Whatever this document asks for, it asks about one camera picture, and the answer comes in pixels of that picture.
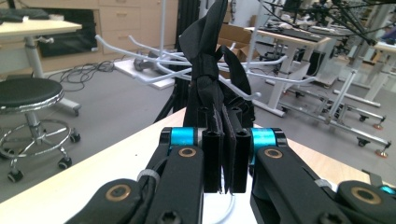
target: stool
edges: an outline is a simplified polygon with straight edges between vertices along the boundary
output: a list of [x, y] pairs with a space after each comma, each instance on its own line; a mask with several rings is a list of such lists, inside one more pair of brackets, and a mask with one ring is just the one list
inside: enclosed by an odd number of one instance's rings
[[[8, 173], [10, 181], [18, 182], [23, 178], [23, 172], [17, 168], [18, 158], [41, 155], [55, 148], [63, 154], [58, 166], [66, 169], [72, 165], [72, 160], [62, 144], [67, 138], [70, 138], [72, 142], [79, 141], [79, 134], [63, 121], [39, 120], [35, 114], [36, 110], [55, 105], [63, 97], [62, 85], [53, 80], [15, 78], [0, 82], [0, 114], [24, 113], [27, 121], [11, 129], [0, 139], [0, 154], [11, 159], [11, 171]], [[50, 132], [44, 124], [51, 127]]]

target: table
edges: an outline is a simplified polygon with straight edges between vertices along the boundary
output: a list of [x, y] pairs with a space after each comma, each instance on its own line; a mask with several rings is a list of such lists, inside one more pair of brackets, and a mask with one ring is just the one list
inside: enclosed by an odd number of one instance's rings
[[396, 63], [396, 46], [389, 45], [384, 42], [378, 42], [376, 45], [373, 46], [373, 48], [381, 51], [382, 54], [381, 58], [378, 60], [378, 62], [376, 62], [375, 66], [369, 74], [369, 80], [373, 79], [373, 82], [368, 87], [369, 91], [364, 97], [359, 97], [348, 93], [345, 94], [345, 97], [365, 103], [367, 105], [380, 107], [381, 104], [375, 102], [374, 98], [387, 81], [390, 70]]
[[[246, 28], [246, 30], [253, 32], [254, 27]], [[288, 46], [288, 49], [285, 52], [285, 54], [288, 56], [288, 59], [286, 59], [282, 63], [278, 76], [294, 80], [302, 80], [303, 77], [306, 76], [306, 72], [308, 71], [310, 65], [309, 59], [311, 58], [313, 50], [318, 46], [331, 40], [329, 37], [324, 37], [319, 42], [313, 42], [296, 37], [282, 35], [281, 33], [275, 34], [262, 30], [257, 30], [257, 34], [263, 36], [270, 36], [274, 39], [277, 39], [278, 44], [281, 43]], [[300, 64], [293, 60], [293, 56], [298, 48], [305, 48], [304, 56]], [[298, 66], [298, 69], [289, 74], [291, 68], [295, 65]], [[286, 84], [283, 82], [276, 82], [267, 105], [256, 100], [253, 101], [253, 104], [273, 114], [283, 117], [285, 112], [278, 110], [276, 106], [279, 103], [280, 95], [282, 94], [282, 92], [286, 91], [291, 85], [292, 84], [289, 83]]]
[[[75, 32], [81, 29], [81, 25], [68, 21], [33, 21], [4, 22], [0, 25], [0, 39], [12, 40], [23, 38], [24, 48], [2, 49], [0, 47], [0, 73], [16, 71], [26, 67], [32, 67], [35, 77], [44, 77], [40, 58], [35, 46], [35, 36], [54, 35], [67, 32]], [[72, 108], [76, 115], [81, 108], [80, 104], [62, 99], [60, 104]]]
[[[119, 178], [136, 179], [158, 146], [162, 128], [180, 127], [184, 113], [182, 109], [0, 203], [0, 223], [64, 223], [105, 183]], [[334, 184], [349, 179], [369, 183], [369, 176], [357, 169], [294, 141], [289, 140], [289, 145], [319, 176]], [[251, 189], [251, 178], [247, 187]], [[235, 207], [227, 223], [255, 223], [250, 194], [236, 194], [235, 197]]]

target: gray floor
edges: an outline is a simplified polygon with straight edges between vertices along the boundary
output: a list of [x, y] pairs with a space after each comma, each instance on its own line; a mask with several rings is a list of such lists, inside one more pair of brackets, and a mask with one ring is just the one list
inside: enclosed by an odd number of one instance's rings
[[[262, 93], [262, 98], [259, 100], [267, 102], [273, 87], [260, 78], [251, 77], [250, 81], [252, 89]], [[332, 90], [339, 90], [342, 84], [336, 81], [329, 89], [316, 85], [308, 85], [303, 89], [335, 98]], [[64, 87], [66, 89], [78, 88], [76, 85]], [[361, 95], [366, 92], [356, 87], [352, 87], [350, 91]], [[117, 71], [98, 72], [86, 83], [82, 91], [66, 93], [68, 99], [82, 104], [78, 117], [74, 116], [73, 111], [59, 105], [39, 111], [38, 115], [40, 118], [62, 119], [70, 126], [77, 128], [81, 141], [76, 144], [67, 142], [65, 145], [73, 158], [73, 163], [76, 164], [150, 125], [163, 108], [171, 92], [172, 88], [157, 91], [149, 86], [143, 86]], [[346, 115], [346, 124], [394, 142], [395, 134], [392, 133], [396, 131], [395, 96], [394, 92], [381, 90], [376, 97], [376, 100], [382, 104], [380, 108], [345, 99], [346, 103], [379, 115], [387, 115], [383, 123], [383, 131], [372, 127], [377, 120], [367, 119], [365, 122], [360, 122], [360, 116], [354, 113]], [[305, 109], [312, 109], [318, 104], [318, 100], [309, 97], [295, 98], [290, 93], [283, 95], [282, 101], [298, 104]], [[335, 130], [298, 112], [290, 111], [284, 118], [279, 118], [256, 108], [256, 118], [256, 123], [263, 127], [281, 128], [286, 136], [294, 141], [357, 169], [365, 169], [381, 175], [385, 181], [396, 185], [395, 146], [388, 149], [389, 157], [382, 159], [375, 155], [375, 150], [381, 148], [380, 145], [368, 144], [365, 147], [359, 147], [355, 135]], [[1, 116], [2, 132], [22, 121], [24, 121], [23, 115]], [[60, 173], [61, 170], [57, 167], [57, 161], [60, 158], [59, 152], [52, 151], [43, 156], [20, 160], [19, 167], [23, 170], [25, 177], [18, 183], [10, 183], [7, 180], [8, 161], [0, 160], [0, 202]]]

